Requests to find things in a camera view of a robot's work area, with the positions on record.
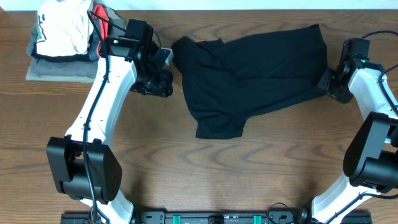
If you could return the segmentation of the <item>black t-shirt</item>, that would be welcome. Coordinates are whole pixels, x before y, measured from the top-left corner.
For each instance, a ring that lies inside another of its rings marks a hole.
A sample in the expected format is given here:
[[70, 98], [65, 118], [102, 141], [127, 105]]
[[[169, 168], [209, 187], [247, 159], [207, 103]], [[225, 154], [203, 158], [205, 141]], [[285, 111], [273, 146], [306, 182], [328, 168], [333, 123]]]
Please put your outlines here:
[[172, 50], [200, 139], [240, 137], [249, 118], [318, 98], [328, 65], [317, 24], [231, 42], [181, 37]]

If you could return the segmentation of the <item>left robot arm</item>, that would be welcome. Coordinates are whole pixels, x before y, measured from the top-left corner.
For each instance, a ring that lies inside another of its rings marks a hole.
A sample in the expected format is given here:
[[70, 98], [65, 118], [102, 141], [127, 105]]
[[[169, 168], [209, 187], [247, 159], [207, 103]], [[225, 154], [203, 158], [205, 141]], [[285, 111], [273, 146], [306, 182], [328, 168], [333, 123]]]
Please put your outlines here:
[[168, 97], [173, 75], [165, 69], [174, 55], [151, 40], [107, 37], [95, 80], [64, 137], [52, 137], [46, 153], [56, 190], [89, 207], [64, 213], [61, 223], [140, 223], [122, 193], [122, 168], [112, 152], [119, 114], [130, 91]]

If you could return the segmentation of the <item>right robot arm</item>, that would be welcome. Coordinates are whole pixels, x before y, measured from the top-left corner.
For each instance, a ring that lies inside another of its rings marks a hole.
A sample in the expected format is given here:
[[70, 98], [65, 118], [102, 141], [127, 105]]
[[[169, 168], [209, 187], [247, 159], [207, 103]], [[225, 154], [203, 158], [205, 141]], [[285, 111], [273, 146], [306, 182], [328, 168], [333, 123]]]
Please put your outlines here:
[[342, 223], [347, 214], [370, 198], [395, 200], [397, 188], [397, 100], [380, 63], [361, 59], [346, 84], [364, 122], [343, 159], [343, 174], [324, 193], [314, 197], [298, 223]]

